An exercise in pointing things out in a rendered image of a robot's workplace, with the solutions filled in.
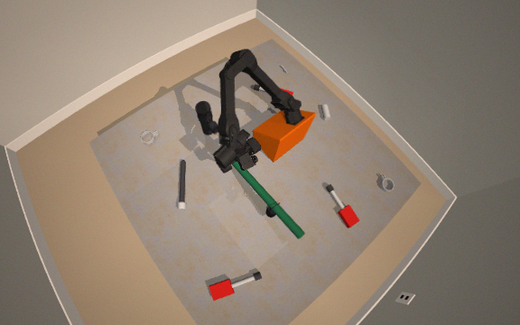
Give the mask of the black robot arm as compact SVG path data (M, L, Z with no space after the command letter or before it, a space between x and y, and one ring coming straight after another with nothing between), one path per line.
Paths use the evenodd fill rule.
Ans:
M279 89L257 65L256 58L249 49L233 52L230 60L219 73L221 115L218 120L218 140L222 145L213 155L215 162L222 168L226 169L235 159L241 170L245 171L255 166L258 159L255 155L249 155L249 151L243 156L236 157L237 153L245 151L246 139L250 136L246 130L240 131L235 113L235 76L241 71L248 74L272 97L271 104L284 111L287 124L297 125L305 117L300 111L302 102L294 99L288 92ZM229 137L229 140L225 139L226 137Z

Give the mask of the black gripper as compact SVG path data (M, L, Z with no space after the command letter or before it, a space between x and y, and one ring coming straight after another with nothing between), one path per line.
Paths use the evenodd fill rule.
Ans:
M245 151L242 152L242 153L237 153L236 157L238 158L240 156L243 156L248 151L249 151L249 155L250 154L254 155L255 153L258 153L260 150L261 150L261 144L258 143L254 137L251 137L250 139L246 140L246 149L245 149ZM218 164L217 164L217 166L219 167L219 169L223 173L226 173L226 172L230 171L231 169L233 169L231 167L231 165L229 165L226 169L222 168Z

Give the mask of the black post with cap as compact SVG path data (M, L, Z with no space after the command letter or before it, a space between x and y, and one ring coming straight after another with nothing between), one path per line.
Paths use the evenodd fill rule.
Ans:
M209 105L209 102L207 102L207 101L198 102L195 106L195 110L196 110L196 113L199 115L199 118L202 120L206 120L206 119L210 118L210 116L211 116L210 105ZM202 128L203 134L205 134L205 135L213 134L213 132L211 132L208 128L208 123L205 123L205 124L200 123L200 125Z

